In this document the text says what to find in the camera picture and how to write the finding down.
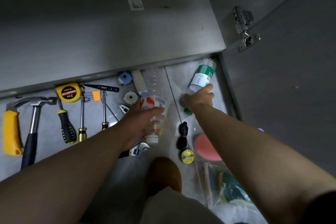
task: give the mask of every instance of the cabinet door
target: cabinet door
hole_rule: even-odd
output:
[[[222,53],[241,119],[336,175],[336,2],[287,0]]]

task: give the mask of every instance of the yellow hammer handle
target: yellow hammer handle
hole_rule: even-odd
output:
[[[6,111],[2,122],[3,152],[5,154],[22,155],[19,129],[19,113]]]

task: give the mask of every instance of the hand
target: hand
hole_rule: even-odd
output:
[[[208,84],[203,89],[200,89],[195,93],[195,95],[184,95],[184,101],[187,107],[195,112],[198,105],[210,105],[212,106],[212,99],[215,96],[212,92],[209,93],[213,89],[212,84]]]
[[[163,113],[163,107],[154,107],[148,110],[141,111],[140,101],[132,105],[124,117],[113,127],[118,131],[118,135],[124,140],[122,150],[133,148],[140,137],[146,136],[151,127],[151,119]]]

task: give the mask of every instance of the red sponge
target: red sponge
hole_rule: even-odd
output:
[[[196,137],[194,141],[194,150],[202,158],[213,160],[213,161],[222,160],[205,134],[200,134],[198,137]]]

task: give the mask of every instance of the forearm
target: forearm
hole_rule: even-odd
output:
[[[104,130],[1,182],[2,222],[78,222],[121,152],[117,134]]]
[[[269,222],[297,222],[314,197],[336,189],[334,177],[268,134],[208,105],[194,113]]]

